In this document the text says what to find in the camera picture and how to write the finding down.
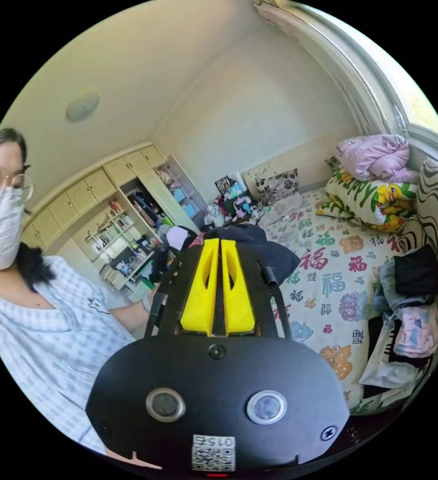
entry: woman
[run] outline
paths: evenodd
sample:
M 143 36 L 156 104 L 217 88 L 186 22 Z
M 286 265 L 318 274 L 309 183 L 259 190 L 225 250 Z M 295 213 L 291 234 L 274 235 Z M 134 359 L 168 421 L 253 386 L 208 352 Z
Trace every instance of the woman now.
M 105 289 L 63 258 L 43 257 L 39 248 L 21 243 L 24 203 L 32 193 L 26 155 L 20 133 L 0 131 L 0 356 L 63 434 L 96 452 L 153 467 L 107 450 L 85 413 L 102 365 L 135 341 L 132 332 L 147 322 L 148 312 L 141 303 L 108 310 Z

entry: pink blanket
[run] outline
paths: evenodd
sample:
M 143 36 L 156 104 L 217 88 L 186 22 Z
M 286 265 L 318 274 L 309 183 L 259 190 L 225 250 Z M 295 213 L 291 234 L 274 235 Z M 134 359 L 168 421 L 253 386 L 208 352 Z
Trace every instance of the pink blanket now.
M 409 143 L 400 135 L 363 135 L 343 140 L 335 156 L 358 180 L 417 184 L 419 173 L 406 168 Z

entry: floral bedspread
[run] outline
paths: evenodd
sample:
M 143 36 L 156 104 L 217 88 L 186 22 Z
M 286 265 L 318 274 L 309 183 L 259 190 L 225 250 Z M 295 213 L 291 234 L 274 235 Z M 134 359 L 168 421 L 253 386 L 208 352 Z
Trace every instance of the floral bedspread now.
M 281 286 L 292 335 L 329 362 L 351 414 L 371 413 L 380 408 L 380 396 L 363 399 L 358 380 L 368 362 L 368 321 L 378 315 L 372 307 L 378 268 L 402 253 L 398 238 L 316 215 L 318 205 L 327 201 L 324 189 L 303 199 L 288 219 L 265 228 L 268 240 L 300 257 L 299 267 Z

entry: qr code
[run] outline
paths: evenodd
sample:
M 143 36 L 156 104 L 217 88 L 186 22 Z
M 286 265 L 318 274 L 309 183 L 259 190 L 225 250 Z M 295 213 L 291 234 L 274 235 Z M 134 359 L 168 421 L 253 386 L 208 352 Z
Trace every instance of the qr code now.
M 194 436 L 192 469 L 203 472 L 233 472 L 236 469 L 236 449 L 230 437 Z

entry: cabinet door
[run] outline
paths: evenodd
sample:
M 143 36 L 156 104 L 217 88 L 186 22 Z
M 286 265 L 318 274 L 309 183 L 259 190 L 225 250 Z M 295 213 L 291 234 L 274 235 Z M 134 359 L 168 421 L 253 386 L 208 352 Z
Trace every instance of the cabinet door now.
M 139 150 L 124 155 L 124 160 L 137 177 L 151 169 L 151 166 Z
M 85 182 L 98 202 L 104 200 L 116 191 L 116 187 L 108 179 L 108 176 L 102 168 L 89 175 L 85 179 Z
M 41 242 L 34 225 L 29 225 L 27 228 L 24 229 L 22 232 L 22 236 L 20 238 L 21 242 L 24 242 L 26 245 L 29 245 L 31 248 L 39 247 L 44 249 L 44 244 Z
M 164 185 L 163 181 L 159 178 L 158 174 L 154 170 L 151 169 L 143 173 L 139 177 L 139 180 L 175 225 L 179 227 L 187 227 L 194 232 L 199 233 L 199 230 L 194 222 L 188 217 L 188 214 L 174 199 L 171 192 Z
M 74 208 L 67 193 L 59 195 L 52 201 L 49 204 L 49 210 L 61 230 L 66 230 L 79 218 L 78 211 Z
M 61 233 L 59 225 L 54 220 L 54 217 L 49 210 L 45 208 L 37 217 L 32 221 L 32 225 L 37 232 L 44 248 L 47 248 Z
M 136 177 L 130 165 L 126 163 L 122 157 L 106 163 L 105 169 L 119 186 L 126 184 Z
M 69 188 L 66 193 L 79 215 L 86 213 L 98 202 L 84 180 Z
M 141 148 L 141 153 L 144 155 L 147 163 L 152 167 L 159 167 L 159 165 L 165 164 L 166 159 L 161 155 L 159 150 L 155 145 L 147 146 L 146 148 Z

